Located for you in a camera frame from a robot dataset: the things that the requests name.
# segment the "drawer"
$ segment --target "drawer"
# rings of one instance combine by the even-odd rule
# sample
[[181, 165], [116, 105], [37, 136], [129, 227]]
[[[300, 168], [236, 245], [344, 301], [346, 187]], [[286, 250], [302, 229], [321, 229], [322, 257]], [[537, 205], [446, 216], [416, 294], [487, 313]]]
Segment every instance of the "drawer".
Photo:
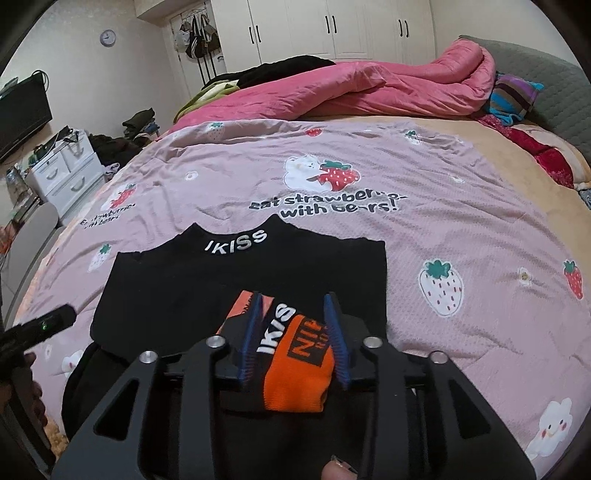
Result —
[[63, 216], [84, 192], [103, 176], [103, 172], [99, 157], [92, 154], [78, 172], [47, 195], [47, 201], [56, 207], [60, 217]]
[[77, 143], [68, 143], [61, 149], [61, 154], [70, 170], [80, 166], [80, 162], [86, 160], [94, 153], [90, 140], [84, 130], [80, 131]]
[[57, 187], [68, 175], [70, 175], [70, 169], [60, 152], [49, 160], [44, 160], [43, 164], [33, 172], [39, 189], [44, 195]]

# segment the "gray headboard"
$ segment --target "gray headboard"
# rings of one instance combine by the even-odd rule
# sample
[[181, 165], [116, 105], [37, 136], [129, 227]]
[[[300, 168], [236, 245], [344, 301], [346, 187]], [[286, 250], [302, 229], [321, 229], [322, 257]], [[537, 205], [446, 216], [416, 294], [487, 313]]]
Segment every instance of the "gray headboard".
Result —
[[572, 63], [533, 48], [462, 35], [491, 52], [499, 72], [544, 84], [527, 119], [571, 143], [591, 165], [591, 84]]

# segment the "human finger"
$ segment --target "human finger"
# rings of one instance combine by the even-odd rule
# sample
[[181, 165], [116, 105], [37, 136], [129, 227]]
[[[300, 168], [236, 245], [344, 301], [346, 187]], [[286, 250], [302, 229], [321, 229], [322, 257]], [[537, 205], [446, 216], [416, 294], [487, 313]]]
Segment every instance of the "human finger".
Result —
[[344, 462], [333, 455], [332, 460], [327, 463], [321, 475], [321, 480], [356, 480], [357, 472], [347, 462]]
[[29, 352], [25, 355], [25, 364], [27, 367], [31, 368], [35, 360], [37, 360], [37, 354], [35, 352]]
[[45, 416], [45, 404], [41, 400], [35, 400], [33, 402], [33, 413], [37, 420], [41, 422], [41, 425], [47, 425], [47, 417]]
[[12, 396], [12, 387], [9, 384], [0, 384], [0, 413], [4, 413], [4, 408]]
[[37, 382], [33, 382], [31, 391], [33, 392], [33, 398], [35, 398], [36, 400], [43, 396], [43, 389], [41, 388], [41, 385], [39, 385]]

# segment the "television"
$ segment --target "television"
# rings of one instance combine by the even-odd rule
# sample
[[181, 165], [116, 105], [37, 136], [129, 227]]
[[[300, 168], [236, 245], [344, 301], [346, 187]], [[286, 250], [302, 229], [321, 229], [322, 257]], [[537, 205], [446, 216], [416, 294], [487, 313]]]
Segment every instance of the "television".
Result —
[[43, 73], [0, 93], [0, 163], [51, 119]]

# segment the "black metal frame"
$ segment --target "black metal frame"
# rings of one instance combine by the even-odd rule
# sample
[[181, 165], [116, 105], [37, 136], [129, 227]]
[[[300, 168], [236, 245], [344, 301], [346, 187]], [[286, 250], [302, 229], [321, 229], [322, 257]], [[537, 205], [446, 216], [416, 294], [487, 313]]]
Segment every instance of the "black metal frame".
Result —
[[[248, 385], [257, 343], [246, 348], [245, 343], [262, 335], [258, 299], [255, 294], [247, 312], [226, 321], [224, 337], [203, 339], [180, 360], [142, 353], [76, 433], [52, 480], [150, 478], [142, 471], [141, 446], [152, 387], [161, 375], [183, 385], [179, 480], [219, 479], [223, 459], [214, 425], [214, 391], [239, 391]], [[346, 390], [373, 392], [359, 479], [535, 480], [534, 468], [511, 432], [445, 353], [424, 358], [399, 352], [387, 340], [369, 336], [362, 320], [342, 314], [334, 294], [326, 296], [324, 310], [337, 378]], [[135, 400], [125, 434], [106, 436], [100, 425], [130, 387]]]

